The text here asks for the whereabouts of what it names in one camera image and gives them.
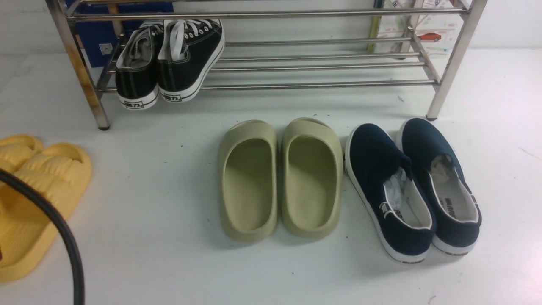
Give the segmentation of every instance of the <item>blue box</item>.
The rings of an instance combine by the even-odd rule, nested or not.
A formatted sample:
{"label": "blue box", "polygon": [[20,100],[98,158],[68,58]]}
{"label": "blue box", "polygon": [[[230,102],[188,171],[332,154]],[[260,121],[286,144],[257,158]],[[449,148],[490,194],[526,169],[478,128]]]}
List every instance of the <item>blue box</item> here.
{"label": "blue box", "polygon": [[[66,0],[68,7],[75,0]],[[118,5],[120,13],[132,12],[173,12],[173,4],[167,2],[156,3],[127,3]],[[107,14],[107,4],[91,4],[80,6],[82,14]],[[129,37],[142,21],[123,21],[122,26]],[[79,38],[87,53],[91,67],[103,67],[107,64],[114,46],[117,44],[117,36],[111,21],[78,22],[76,24]]]}

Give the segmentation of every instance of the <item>beige slide sandal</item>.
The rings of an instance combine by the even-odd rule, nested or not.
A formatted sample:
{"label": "beige slide sandal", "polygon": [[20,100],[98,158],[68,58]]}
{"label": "beige slide sandal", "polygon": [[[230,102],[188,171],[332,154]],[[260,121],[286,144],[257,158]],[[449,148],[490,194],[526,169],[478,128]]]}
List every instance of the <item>beige slide sandal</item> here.
{"label": "beige slide sandal", "polygon": [[273,127],[249,120],[231,128],[218,151],[222,227],[231,239],[257,242],[277,224],[277,140]]}
{"label": "beige slide sandal", "polygon": [[291,122],[282,138],[284,224],[307,238],[329,235],[339,221],[343,150],[338,136],[313,118]]}

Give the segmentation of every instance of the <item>cardboard box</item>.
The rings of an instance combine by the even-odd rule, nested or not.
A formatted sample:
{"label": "cardboard box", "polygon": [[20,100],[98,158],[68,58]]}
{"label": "cardboard box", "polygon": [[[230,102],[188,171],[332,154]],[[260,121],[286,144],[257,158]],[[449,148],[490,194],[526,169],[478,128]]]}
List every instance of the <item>cardboard box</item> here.
{"label": "cardboard box", "polygon": [[[384,8],[412,8],[415,0],[385,0]],[[424,8],[452,8],[454,0],[425,0]],[[401,37],[407,16],[383,16],[377,37]],[[454,47],[461,26],[461,18],[455,15],[420,16],[416,35],[422,40],[430,58],[445,58]],[[401,43],[377,43],[375,53],[399,52]]]}

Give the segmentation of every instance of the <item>yellow slipper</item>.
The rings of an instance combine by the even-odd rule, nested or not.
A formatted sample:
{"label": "yellow slipper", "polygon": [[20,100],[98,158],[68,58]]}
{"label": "yellow slipper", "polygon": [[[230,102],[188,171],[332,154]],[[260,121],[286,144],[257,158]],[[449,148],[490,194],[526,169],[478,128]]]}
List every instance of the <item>yellow slipper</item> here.
{"label": "yellow slipper", "polygon": [[[92,165],[81,148],[60,143],[26,161],[14,175],[67,219],[85,192]],[[19,279],[40,262],[57,235],[53,223],[20,193],[0,184],[0,282]]]}
{"label": "yellow slipper", "polygon": [[16,135],[0,140],[0,168],[12,174],[43,150],[43,144],[33,136]]}

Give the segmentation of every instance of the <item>black cable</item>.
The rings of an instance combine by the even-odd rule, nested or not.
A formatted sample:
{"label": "black cable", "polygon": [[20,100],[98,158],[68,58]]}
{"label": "black cable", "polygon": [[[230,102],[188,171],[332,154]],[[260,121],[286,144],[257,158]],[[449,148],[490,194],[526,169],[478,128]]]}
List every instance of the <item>black cable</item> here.
{"label": "black cable", "polygon": [[0,169],[0,181],[13,188],[15,191],[21,193],[28,200],[32,201],[32,203],[40,208],[40,210],[42,210],[55,225],[56,229],[60,233],[60,237],[62,237],[62,240],[66,245],[69,261],[72,264],[73,303],[74,305],[84,305],[85,278],[83,276],[83,263],[81,261],[79,249],[77,248],[77,243],[75,242],[72,231],[69,229],[64,218],[62,218],[62,215],[60,215],[58,210],[37,191],[3,169]]}

